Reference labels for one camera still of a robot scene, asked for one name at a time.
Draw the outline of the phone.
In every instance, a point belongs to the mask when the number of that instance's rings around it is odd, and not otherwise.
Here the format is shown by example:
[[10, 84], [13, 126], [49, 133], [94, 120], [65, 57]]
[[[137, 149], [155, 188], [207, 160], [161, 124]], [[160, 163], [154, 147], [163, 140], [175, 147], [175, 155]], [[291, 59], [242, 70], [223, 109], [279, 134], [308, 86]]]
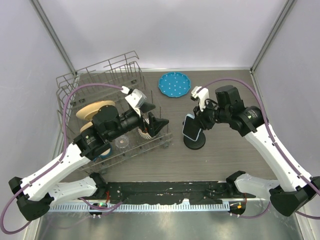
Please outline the phone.
[[183, 121], [182, 134], [184, 137], [197, 141], [202, 129], [196, 124], [195, 116], [188, 113]]

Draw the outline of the black phone stand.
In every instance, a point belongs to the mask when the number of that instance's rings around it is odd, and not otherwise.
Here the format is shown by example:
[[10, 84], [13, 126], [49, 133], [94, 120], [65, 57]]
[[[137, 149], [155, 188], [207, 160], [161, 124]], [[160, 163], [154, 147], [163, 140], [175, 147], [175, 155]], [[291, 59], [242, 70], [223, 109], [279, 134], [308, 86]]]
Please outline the black phone stand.
[[189, 139], [188, 137], [184, 136], [183, 142], [187, 148], [189, 148], [191, 150], [199, 150], [206, 144], [206, 136], [202, 132], [202, 133], [200, 133], [200, 135], [196, 141], [193, 141], [193, 140]]

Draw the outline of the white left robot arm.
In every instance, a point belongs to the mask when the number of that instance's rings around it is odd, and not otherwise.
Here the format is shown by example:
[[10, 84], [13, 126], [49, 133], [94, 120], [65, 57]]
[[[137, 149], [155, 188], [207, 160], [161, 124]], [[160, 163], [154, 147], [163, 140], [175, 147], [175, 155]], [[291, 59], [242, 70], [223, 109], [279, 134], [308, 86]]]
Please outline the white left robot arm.
[[119, 114], [115, 103], [105, 100], [79, 110], [76, 116], [86, 120], [87, 124], [62, 154], [36, 173], [25, 178], [13, 177], [8, 182], [24, 218], [36, 220], [51, 207], [80, 197], [102, 199], [107, 184], [99, 173], [93, 172], [74, 182], [62, 182], [62, 179], [94, 161], [111, 148], [113, 140], [136, 128], [155, 137], [169, 120], [155, 117], [151, 112], [154, 108], [154, 104], [147, 102], [142, 107]]

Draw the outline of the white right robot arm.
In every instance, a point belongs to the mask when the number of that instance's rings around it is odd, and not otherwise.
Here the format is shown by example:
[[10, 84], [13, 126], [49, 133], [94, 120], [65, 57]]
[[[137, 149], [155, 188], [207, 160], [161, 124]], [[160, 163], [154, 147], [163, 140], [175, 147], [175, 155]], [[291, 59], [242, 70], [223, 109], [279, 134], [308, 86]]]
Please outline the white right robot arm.
[[228, 124], [260, 153], [276, 176], [276, 180], [266, 180], [237, 171], [226, 179], [226, 193], [233, 198], [246, 193], [269, 200], [286, 217], [312, 200], [320, 189], [320, 178], [311, 176], [295, 161], [262, 110], [246, 107], [232, 85], [217, 88], [215, 95], [213, 101], [207, 88], [196, 86], [192, 90], [191, 99], [198, 102], [193, 109], [197, 128], [210, 130], [214, 124]]

